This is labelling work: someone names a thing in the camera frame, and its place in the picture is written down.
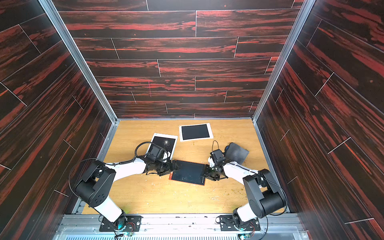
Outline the white teal drawing tablet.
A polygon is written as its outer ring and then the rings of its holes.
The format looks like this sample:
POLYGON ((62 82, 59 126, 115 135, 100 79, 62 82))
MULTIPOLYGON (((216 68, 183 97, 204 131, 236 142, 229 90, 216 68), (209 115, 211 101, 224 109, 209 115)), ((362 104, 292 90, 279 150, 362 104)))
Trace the white teal drawing tablet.
POLYGON ((164 148, 168 152, 168 157, 170 157, 170 160, 172 160, 177 140, 178 136, 155 133, 152 137, 151 142, 164 148))

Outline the aluminium frame right post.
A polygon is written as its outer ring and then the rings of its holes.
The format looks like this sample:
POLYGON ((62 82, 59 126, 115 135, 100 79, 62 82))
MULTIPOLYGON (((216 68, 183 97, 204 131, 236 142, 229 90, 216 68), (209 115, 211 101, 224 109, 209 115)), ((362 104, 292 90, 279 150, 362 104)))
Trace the aluminium frame right post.
POLYGON ((297 38, 299 36, 299 34, 301 33, 301 30, 315 4, 315 0, 306 0, 304 1, 299 13, 298 13, 298 16, 297 16, 297 19, 295 20, 294 24, 293 24, 293 27, 288 35, 288 38, 287 38, 287 41, 282 49, 282 52, 280 53, 279 55, 279 58, 276 62, 276 65, 272 71, 272 74, 270 76, 270 79, 267 83, 267 86, 266 86, 266 89, 262 95, 262 98, 259 102, 259 105, 256 109, 256 112, 254 113, 253 115, 253 124, 254 124, 254 127, 256 128, 257 127, 257 120, 263 110, 263 107, 264 105, 266 104, 267 100, 268 100, 268 97, 271 95, 271 92, 273 90, 273 87, 274 85, 276 84, 277 80, 278 80, 278 77, 285 65, 285 62, 287 61, 289 55, 290 55, 290 52, 292 51, 293 49, 293 46, 295 44, 295 42, 297 41, 297 38))

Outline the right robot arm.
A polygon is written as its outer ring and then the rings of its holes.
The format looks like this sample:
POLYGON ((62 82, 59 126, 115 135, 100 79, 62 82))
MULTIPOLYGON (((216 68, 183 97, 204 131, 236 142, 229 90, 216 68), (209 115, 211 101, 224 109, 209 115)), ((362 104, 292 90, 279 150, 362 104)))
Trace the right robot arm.
POLYGON ((204 177, 211 181, 231 178, 244 185, 248 203, 234 210, 233 219, 236 225, 264 218, 287 207, 284 190, 267 169, 251 170, 237 162, 229 162, 218 166, 206 165, 204 177))

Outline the dark grey wiping cloth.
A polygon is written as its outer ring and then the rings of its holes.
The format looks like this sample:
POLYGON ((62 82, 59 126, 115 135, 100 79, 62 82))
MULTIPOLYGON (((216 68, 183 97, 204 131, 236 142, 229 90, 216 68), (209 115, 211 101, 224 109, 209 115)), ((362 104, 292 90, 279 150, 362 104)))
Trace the dark grey wiping cloth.
POLYGON ((232 162, 237 162, 242 165, 249 155, 249 151, 240 147, 236 143, 230 143, 226 146, 224 155, 227 160, 231 160, 232 162))

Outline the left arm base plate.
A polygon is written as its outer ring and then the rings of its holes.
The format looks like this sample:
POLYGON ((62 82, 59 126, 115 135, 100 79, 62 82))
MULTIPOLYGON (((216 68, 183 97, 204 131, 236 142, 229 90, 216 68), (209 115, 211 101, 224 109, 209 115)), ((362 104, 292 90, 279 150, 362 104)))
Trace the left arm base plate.
POLYGON ((102 233, 133 233, 141 227, 142 216, 121 215, 116 221, 110 222, 103 217, 99 231, 102 233))

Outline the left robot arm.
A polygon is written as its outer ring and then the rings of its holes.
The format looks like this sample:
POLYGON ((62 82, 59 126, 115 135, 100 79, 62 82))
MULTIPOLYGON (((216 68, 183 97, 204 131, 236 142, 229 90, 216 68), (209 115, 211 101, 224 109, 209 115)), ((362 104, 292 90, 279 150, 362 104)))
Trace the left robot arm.
POLYGON ((175 161, 166 159, 152 162, 143 156, 111 164, 98 159, 91 160, 91 165, 74 184, 72 191, 117 229, 122 229, 125 225, 125 212, 109 196, 114 182, 150 171, 155 171, 158 176, 164 176, 179 169, 175 161))

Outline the aluminium front rail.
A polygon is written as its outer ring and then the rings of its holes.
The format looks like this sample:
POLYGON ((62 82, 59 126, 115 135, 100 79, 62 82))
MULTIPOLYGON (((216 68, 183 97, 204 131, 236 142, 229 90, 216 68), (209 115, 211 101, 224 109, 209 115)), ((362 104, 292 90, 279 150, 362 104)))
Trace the aluminium front rail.
POLYGON ((308 240, 297 214, 268 216, 240 231, 224 222, 222 214, 132 215, 135 226, 122 232, 106 228, 99 215, 66 215, 55 240, 308 240))

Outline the aluminium frame left post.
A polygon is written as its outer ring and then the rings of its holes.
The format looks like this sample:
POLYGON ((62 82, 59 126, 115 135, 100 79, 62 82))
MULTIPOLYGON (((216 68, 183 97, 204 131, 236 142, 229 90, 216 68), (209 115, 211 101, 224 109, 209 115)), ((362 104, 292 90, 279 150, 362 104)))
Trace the aluminium frame left post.
POLYGON ((84 75, 86 81, 90 85, 91 89, 93 90, 94 94, 96 95, 97 99, 101 103, 103 109, 105 110, 107 116, 109 117, 110 121, 115 124, 118 121, 118 117, 115 114, 114 110, 112 109, 110 103, 108 102, 105 94, 103 93, 100 85, 98 84, 94 74, 92 73, 90 67, 88 66, 85 58, 81 54, 81 51, 79 50, 78 46, 76 45, 73 37, 71 36, 68 28, 66 27, 63 19, 61 18, 58 10, 56 9, 53 1, 48 0, 38 0, 39 4, 43 8, 44 12, 48 16, 49 20, 53 24, 54 28, 56 29, 57 33, 59 34, 60 38, 62 39, 64 45, 70 52, 71 56, 73 57, 75 63, 81 70, 82 74, 84 75))

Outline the red drawing tablet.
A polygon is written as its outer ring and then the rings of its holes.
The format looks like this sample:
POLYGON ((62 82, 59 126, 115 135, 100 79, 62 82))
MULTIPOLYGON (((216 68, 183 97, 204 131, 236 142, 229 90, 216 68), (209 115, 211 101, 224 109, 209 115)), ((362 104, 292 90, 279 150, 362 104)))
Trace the red drawing tablet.
POLYGON ((176 160, 178 170, 170 174, 169 180, 184 182, 194 185, 205 185, 204 172, 206 165, 176 160))

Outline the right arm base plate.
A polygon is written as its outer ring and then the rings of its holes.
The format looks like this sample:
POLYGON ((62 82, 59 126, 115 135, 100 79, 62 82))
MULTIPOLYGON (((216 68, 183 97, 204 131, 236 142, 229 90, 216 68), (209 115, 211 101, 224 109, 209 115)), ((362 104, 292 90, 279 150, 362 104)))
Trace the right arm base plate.
POLYGON ((258 218, 243 222, 238 216, 235 215, 220 215, 215 219, 216 223, 220 225, 222 232, 238 231, 260 231, 260 223, 258 218))

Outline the aluminium frame post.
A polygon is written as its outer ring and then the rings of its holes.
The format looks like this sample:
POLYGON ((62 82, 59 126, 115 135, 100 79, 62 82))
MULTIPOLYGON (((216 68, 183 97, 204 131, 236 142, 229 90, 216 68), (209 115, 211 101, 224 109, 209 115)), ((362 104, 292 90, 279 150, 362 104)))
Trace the aluminium frame post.
POLYGON ((293 27, 288 35, 288 38, 287 38, 287 41, 282 49, 282 52, 280 53, 279 55, 279 58, 276 62, 276 65, 272 71, 272 74, 270 76, 270 79, 267 83, 267 86, 266 86, 266 89, 262 95, 262 98, 259 102, 259 105, 256 109, 256 112, 254 113, 253 115, 253 124, 254 124, 254 127, 256 128, 257 127, 257 120, 263 110, 263 107, 264 105, 266 104, 267 100, 268 100, 268 97, 271 95, 271 92, 273 90, 273 87, 274 85, 276 84, 277 80, 278 80, 278 77, 285 65, 285 62, 287 61, 289 55, 290 55, 290 52, 292 51, 293 49, 293 46, 295 44, 295 42, 297 41, 297 38, 299 36, 299 34, 301 33, 301 30, 315 4, 315 0, 306 0, 304 1, 299 13, 298 13, 298 16, 297 16, 297 19, 295 20, 294 24, 293 24, 293 27))
POLYGON ((114 110, 112 109, 110 103, 108 102, 105 94, 103 93, 100 85, 98 84, 94 74, 92 73, 90 67, 88 66, 85 58, 81 54, 81 51, 79 50, 78 46, 76 45, 73 37, 71 36, 68 28, 66 27, 63 19, 61 18, 58 10, 56 9, 53 1, 48 0, 38 0, 39 4, 43 8, 44 12, 48 16, 49 20, 53 24, 54 28, 56 29, 57 33, 59 34, 60 38, 62 39, 64 45, 70 52, 71 56, 73 57, 75 63, 81 70, 82 74, 84 75, 86 81, 90 85, 91 89, 93 90, 94 94, 96 95, 97 99, 101 103, 103 109, 105 110, 107 116, 109 117, 110 121, 115 124, 118 121, 118 117, 115 114, 114 110))

